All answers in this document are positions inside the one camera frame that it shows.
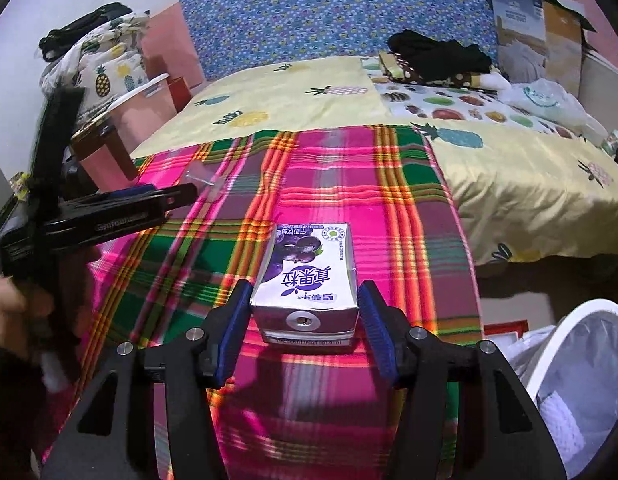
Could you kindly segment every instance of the metal screw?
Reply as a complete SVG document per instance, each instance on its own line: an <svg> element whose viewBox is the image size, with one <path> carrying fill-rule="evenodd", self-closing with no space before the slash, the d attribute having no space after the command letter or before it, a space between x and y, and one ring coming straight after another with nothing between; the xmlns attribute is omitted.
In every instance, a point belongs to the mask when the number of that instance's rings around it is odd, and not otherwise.
<svg viewBox="0 0 618 480"><path fill-rule="evenodd" d="M116 352L118 352L120 355L127 355L131 354L133 350L134 344L131 343L131 341L125 341L124 343L120 343L118 345L118 349L116 350Z"/></svg>
<svg viewBox="0 0 618 480"><path fill-rule="evenodd" d="M205 331L202 330L200 327L196 326L195 328L190 328L189 330L187 330L187 333L185 334L185 336L187 339L189 339L189 341L197 341L204 334L205 334Z"/></svg>
<svg viewBox="0 0 618 480"><path fill-rule="evenodd" d="M482 341L480 341L480 343L478 343L478 348L480 348L481 351L486 354L493 354L494 352L496 352L496 345L494 345L494 343L492 343L488 339L483 339Z"/></svg>
<svg viewBox="0 0 618 480"><path fill-rule="evenodd" d="M415 326L409 330L409 336L420 341L421 339L425 339L427 337L427 331L423 329L422 326Z"/></svg>

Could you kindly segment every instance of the plaid blanket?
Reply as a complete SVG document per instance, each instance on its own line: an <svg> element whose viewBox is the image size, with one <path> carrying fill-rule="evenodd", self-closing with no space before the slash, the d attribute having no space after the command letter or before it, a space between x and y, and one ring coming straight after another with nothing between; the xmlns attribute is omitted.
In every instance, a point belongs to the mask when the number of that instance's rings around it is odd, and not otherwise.
<svg viewBox="0 0 618 480"><path fill-rule="evenodd" d="M170 186L195 159L227 178L218 200L200 198L184 219L102 246L77 394L106 342L168 342L223 304L238 279L253 281L275 223L348 222L360 281L375 280L389 304L447 341L480 339L464 235L427 140L409 126L266 130L139 159L140 182ZM232 479L379 477L402 397L379 377L360 327L358 336L350 354L290 354L263 343L251 321L234 378L208 392ZM447 459L453 402L448 415Z"/></svg>

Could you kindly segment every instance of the cardboard box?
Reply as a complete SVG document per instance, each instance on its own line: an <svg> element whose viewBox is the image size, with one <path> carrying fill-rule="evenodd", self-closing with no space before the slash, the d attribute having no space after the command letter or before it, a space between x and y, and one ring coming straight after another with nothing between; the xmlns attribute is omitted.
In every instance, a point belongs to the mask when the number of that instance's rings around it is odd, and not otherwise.
<svg viewBox="0 0 618 480"><path fill-rule="evenodd" d="M349 225L277 225L260 266L251 306L267 343L349 346L358 319Z"/></svg>
<svg viewBox="0 0 618 480"><path fill-rule="evenodd" d="M511 83L546 78L578 96L583 28L577 12L557 0L490 0L498 41L497 64Z"/></svg>

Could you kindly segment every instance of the plastic bag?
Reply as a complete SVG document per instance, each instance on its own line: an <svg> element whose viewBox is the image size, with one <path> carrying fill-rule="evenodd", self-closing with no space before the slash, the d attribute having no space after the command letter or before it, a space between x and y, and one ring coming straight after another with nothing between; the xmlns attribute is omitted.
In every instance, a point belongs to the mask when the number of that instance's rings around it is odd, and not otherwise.
<svg viewBox="0 0 618 480"><path fill-rule="evenodd" d="M587 139L596 146L607 137L607 132L600 123L585 111L573 95L554 81L538 79L533 83L513 84L509 90L498 92L498 100L537 117L562 124L577 134L586 134ZM589 138L592 134L595 134L596 141Z"/></svg>
<svg viewBox="0 0 618 480"><path fill-rule="evenodd" d="M555 325L549 325L531 332L525 332L515 343L507 348L500 349L518 377L525 374L532 357L555 328Z"/></svg>

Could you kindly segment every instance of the pink storage bin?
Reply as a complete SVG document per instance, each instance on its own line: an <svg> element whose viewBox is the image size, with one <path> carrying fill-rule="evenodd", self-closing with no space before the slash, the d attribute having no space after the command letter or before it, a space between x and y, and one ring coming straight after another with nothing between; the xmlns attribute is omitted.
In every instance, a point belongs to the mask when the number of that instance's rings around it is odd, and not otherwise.
<svg viewBox="0 0 618 480"><path fill-rule="evenodd" d="M138 170L122 145L116 127L103 116L71 137L71 151L100 191L135 186Z"/></svg>
<svg viewBox="0 0 618 480"><path fill-rule="evenodd" d="M159 75L127 92L106 111L129 153L176 116L167 77L169 74Z"/></svg>

